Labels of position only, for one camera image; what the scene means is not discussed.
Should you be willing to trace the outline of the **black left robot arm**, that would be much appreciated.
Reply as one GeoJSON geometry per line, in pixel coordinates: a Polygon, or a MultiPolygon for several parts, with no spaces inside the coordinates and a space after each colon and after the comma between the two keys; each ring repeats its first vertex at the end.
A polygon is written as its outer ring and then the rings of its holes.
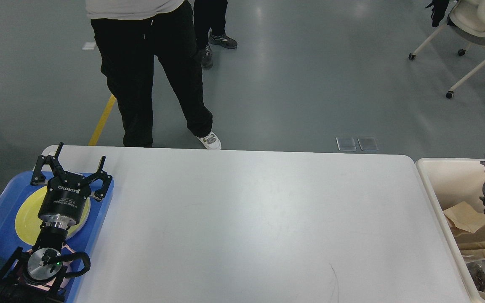
{"type": "Polygon", "coordinates": [[[40,155],[0,196],[0,303],[72,303],[113,191],[104,170],[65,170],[63,144],[40,155]]]}

